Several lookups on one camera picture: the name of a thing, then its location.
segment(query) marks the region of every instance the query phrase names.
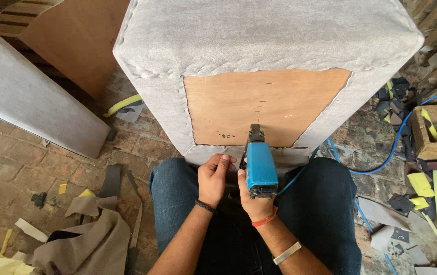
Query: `gray fabric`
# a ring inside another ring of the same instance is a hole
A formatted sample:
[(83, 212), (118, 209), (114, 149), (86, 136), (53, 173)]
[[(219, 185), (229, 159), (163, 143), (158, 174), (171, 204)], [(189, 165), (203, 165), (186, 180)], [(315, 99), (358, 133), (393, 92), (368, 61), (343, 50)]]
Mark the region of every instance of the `gray fabric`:
[(347, 85), (295, 142), (295, 148), (308, 147), (299, 151), (307, 155), (423, 41), (397, 0), (140, 0), (138, 5), (132, 0), (113, 53), (175, 147), (187, 161), (200, 164), (197, 159), (224, 148), (195, 144), (183, 75), (352, 71)]
[(0, 37), (0, 119), (88, 158), (110, 128)]

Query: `wooden board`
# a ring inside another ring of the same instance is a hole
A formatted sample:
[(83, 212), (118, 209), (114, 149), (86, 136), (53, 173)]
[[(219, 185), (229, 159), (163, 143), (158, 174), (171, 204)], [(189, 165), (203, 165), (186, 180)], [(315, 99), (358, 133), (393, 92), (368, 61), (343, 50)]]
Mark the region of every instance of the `wooden board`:
[(130, 0), (64, 0), (32, 21), (19, 39), (92, 97), (105, 89)]
[(185, 76), (195, 143), (245, 145), (251, 124), (259, 123), (271, 147), (291, 147), (350, 74), (333, 68)]

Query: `plywood panel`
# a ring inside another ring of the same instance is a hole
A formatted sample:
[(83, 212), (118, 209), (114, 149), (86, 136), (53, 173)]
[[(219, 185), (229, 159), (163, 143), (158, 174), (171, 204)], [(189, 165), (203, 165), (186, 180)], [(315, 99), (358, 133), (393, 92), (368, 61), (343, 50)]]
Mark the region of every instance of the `plywood panel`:
[(185, 76), (195, 143), (245, 145), (251, 124), (259, 123), (271, 147), (291, 147), (350, 74), (332, 68)]

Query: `finger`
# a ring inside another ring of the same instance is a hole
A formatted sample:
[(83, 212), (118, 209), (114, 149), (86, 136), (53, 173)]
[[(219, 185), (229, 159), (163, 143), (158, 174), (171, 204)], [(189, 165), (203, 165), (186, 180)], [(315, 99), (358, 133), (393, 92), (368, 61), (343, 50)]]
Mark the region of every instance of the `finger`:
[(215, 175), (218, 175), (220, 177), (223, 176), (223, 178), (225, 179), (225, 173), (227, 173), (227, 170), (229, 169), (229, 160), (230, 160), (230, 156), (229, 155), (222, 155), (220, 160), (218, 161), (218, 165), (217, 165), (217, 169), (215, 171)]
[(242, 169), (239, 169), (239, 171), (237, 171), (237, 183), (239, 184), (240, 197), (250, 198), (249, 190), (247, 189), (246, 183), (246, 171)]

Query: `right hand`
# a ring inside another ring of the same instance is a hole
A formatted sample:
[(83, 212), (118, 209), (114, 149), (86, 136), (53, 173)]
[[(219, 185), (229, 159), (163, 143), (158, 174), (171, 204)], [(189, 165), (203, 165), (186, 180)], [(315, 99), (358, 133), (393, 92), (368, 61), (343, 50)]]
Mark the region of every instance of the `right hand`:
[(255, 198), (252, 200), (247, 189), (246, 172), (242, 169), (237, 171), (237, 181), (240, 189), (240, 203), (252, 222), (257, 222), (273, 215), (274, 197), (272, 199)]

